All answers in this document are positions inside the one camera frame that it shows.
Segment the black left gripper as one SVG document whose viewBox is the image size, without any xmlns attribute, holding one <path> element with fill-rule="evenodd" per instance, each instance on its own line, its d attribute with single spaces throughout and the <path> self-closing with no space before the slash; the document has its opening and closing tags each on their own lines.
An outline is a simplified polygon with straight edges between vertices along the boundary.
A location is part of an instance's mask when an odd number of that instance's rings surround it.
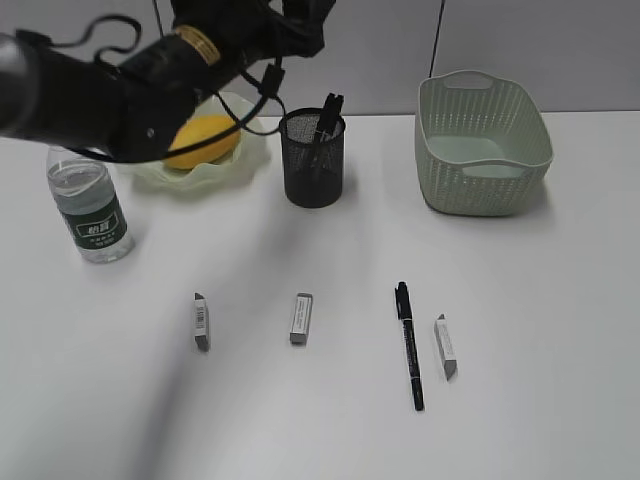
<svg viewBox="0 0 640 480">
<path fill-rule="evenodd" d="M 311 58 L 325 46 L 323 26 L 333 1 L 173 1 L 174 27 L 193 27 L 221 57 Z"/>
</svg>

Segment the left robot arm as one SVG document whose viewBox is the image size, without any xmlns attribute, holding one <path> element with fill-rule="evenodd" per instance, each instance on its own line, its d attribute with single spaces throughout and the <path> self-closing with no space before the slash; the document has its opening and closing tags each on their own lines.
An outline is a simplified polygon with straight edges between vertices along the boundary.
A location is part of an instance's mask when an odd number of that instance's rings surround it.
<svg viewBox="0 0 640 480">
<path fill-rule="evenodd" d="M 176 1 L 172 29 L 113 65 L 28 30 L 1 38 L 1 133 L 84 157 L 138 164 L 178 155 L 173 141 L 195 110 L 257 62 L 256 108 L 278 96 L 286 57 L 324 47 L 329 1 Z"/>
</svg>

